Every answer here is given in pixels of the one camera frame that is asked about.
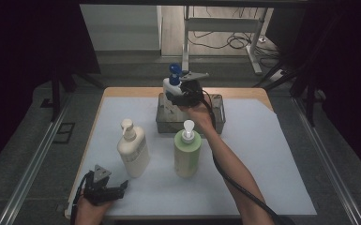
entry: black curtain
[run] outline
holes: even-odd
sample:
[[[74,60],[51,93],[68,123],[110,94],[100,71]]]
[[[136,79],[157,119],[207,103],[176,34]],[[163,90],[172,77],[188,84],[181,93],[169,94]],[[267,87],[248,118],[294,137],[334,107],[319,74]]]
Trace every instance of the black curtain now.
[[[348,5],[325,44],[315,72],[323,109],[361,158],[361,2]]]
[[[0,152],[23,120],[34,89],[75,71],[99,73],[79,4],[0,1]]]

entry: metal rail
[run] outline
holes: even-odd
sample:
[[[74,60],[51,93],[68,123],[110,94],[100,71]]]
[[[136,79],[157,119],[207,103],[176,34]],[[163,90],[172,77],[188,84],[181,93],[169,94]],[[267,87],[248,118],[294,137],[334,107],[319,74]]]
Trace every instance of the metal rail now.
[[[35,177],[37,176],[39,168],[42,165],[43,159],[48,153],[54,135],[57,132],[57,129],[60,127],[60,124],[63,121],[63,118],[68,111],[68,105],[71,99],[72,99],[71,94],[65,96],[62,111],[58,114],[58,117],[55,120],[55,122],[50,123],[49,128],[46,131],[45,136],[42,139],[42,142],[39,144],[36,153],[33,155],[25,172],[23,173],[20,182],[17,184],[16,188],[11,194],[8,203],[0,216],[0,224],[13,224],[16,216],[19,214],[20,208],[23,205],[25,197],[28,194],[28,191],[34,182]]]
[[[298,110],[298,114],[303,123],[303,126],[305,127],[309,137],[311,138],[315,150],[317,150],[318,156],[323,164],[323,167],[326,170],[326,173],[332,183],[332,186],[337,192],[338,197],[341,203],[343,204],[343,207],[350,221],[352,222],[353,225],[361,225],[361,214],[359,212],[358,206],[355,203],[355,200],[353,199],[350,190],[346,187],[343,180],[341,179],[338,170],[336,169],[335,164],[333,163],[331,157],[326,151],[326,148],[323,145],[323,142],[321,141],[321,138],[317,130],[309,124],[308,119],[304,114],[303,103],[301,102],[300,99],[295,99],[295,98],[293,98],[293,103],[296,106],[296,109]]]

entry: spray bottle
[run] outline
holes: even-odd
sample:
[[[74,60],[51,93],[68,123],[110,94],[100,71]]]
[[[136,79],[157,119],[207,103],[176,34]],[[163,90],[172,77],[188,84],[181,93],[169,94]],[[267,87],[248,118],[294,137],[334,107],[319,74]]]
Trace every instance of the spray bottle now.
[[[184,129],[174,136],[174,168],[177,175],[191,177],[198,170],[201,151],[201,135],[193,130],[194,122],[186,120]]]
[[[150,161],[145,133],[141,127],[134,127],[130,119],[124,119],[121,127],[123,133],[117,149],[127,172],[136,178],[142,175]]]
[[[171,75],[169,78],[163,80],[163,106],[164,114],[167,122],[183,122],[188,117],[185,112],[181,112],[179,108],[170,101],[173,96],[182,96],[183,92],[180,89],[180,76],[182,70],[178,64],[170,64],[169,71]]]

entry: forearm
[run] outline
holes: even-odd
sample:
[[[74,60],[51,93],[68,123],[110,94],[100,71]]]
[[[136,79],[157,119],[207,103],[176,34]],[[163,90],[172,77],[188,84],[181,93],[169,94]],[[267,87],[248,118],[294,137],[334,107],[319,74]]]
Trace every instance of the forearm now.
[[[247,189],[250,193],[264,202],[263,195],[259,190],[256,181],[244,163],[219,137],[213,127],[208,124],[201,124],[200,127],[202,127],[203,134],[208,140],[212,153],[222,170],[241,187]],[[233,195],[244,224],[273,224],[271,218],[259,205],[238,191],[231,184],[226,182],[226,185]]]

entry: pump dispenser head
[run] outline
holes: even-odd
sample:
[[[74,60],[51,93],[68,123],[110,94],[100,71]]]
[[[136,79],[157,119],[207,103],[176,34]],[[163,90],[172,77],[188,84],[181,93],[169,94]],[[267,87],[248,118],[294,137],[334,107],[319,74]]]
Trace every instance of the pump dispenser head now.
[[[133,141],[136,139],[136,131],[133,129],[133,121],[130,119],[124,119],[121,123],[122,127],[122,135],[124,136],[124,139],[127,141]]]
[[[182,133],[182,141],[183,141],[183,143],[192,143],[192,142],[194,142],[194,137],[195,137],[195,134],[194,134],[194,131],[193,131],[194,126],[195,126],[195,123],[192,120],[186,120],[184,122],[184,130],[183,130],[183,133]]]

